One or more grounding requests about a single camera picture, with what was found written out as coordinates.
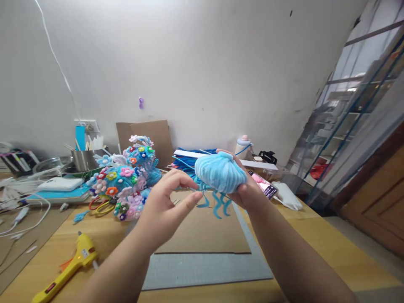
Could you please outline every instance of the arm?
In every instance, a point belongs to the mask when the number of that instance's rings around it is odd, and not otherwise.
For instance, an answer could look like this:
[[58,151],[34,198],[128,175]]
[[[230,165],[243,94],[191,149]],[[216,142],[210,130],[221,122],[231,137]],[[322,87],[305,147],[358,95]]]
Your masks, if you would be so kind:
[[[243,168],[240,160],[234,159]],[[290,302],[357,302],[344,281],[246,174],[247,183],[229,196],[248,212],[265,259],[286,298]]]
[[202,198],[193,192],[174,206],[171,192],[198,186],[184,172],[171,170],[153,187],[136,227],[117,246],[84,287],[82,303],[136,302],[146,277],[150,256],[175,233]]

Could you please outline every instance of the water bottle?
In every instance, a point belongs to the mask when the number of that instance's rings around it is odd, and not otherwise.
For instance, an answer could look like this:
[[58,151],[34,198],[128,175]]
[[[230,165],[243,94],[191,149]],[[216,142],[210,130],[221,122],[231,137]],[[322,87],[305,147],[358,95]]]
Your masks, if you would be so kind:
[[247,151],[248,151],[247,146],[249,146],[250,144],[251,144],[251,140],[248,139],[247,135],[243,135],[241,138],[238,138],[236,150],[234,151],[234,154],[236,155],[236,157],[243,160],[245,158],[245,156],[247,155]]

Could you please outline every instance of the white wall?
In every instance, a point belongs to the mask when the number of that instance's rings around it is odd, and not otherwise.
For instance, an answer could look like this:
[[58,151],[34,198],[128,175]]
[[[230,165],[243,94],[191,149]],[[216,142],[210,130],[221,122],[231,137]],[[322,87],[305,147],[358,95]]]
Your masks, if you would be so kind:
[[[39,3],[79,115],[110,145],[115,122],[168,119],[174,146],[246,133],[284,165],[366,0]],[[0,99],[0,141],[67,154],[77,116],[34,0],[0,2]]]

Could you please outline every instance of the power outlet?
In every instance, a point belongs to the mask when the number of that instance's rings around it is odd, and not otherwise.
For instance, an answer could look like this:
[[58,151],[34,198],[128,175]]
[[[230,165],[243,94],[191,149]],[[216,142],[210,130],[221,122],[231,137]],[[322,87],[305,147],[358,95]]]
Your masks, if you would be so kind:
[[76,122],[76,125],[82,125],[85,126],[85,131],[87,133],[99,133],[100,128],[98,127],[98,123],[95,120],[81,120],[79,121],[78,119],[74,120]]

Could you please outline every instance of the hand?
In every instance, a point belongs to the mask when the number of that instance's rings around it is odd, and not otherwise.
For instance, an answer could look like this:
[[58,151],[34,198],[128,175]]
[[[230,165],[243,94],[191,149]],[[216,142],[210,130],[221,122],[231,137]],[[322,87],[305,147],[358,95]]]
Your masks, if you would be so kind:
[[180,186],[198,189],[198,185],[186,173],[172,169],[150,191],[139,222],[133,230],[143,234],[150,253],[174,235],[181,222],[202,198],[202,192],[195,191],[174,205],[170,194]]
[[226,152],[233,155],[233,159],[236,161],[237,165],[243,169],[247,175],[247,183],[239,185],[237,191],[228,194],[230,199],[232,199],[237,205],[244,208],[248,212],[262,211],[265,207],[270,205],[268,198],[264,195],[261,188],[250,176],[250,174],[245,170],[243,164],[241,164],[239,158],[237,158],[233,153],[228,152],[224,149],[217,149],[216,152]]

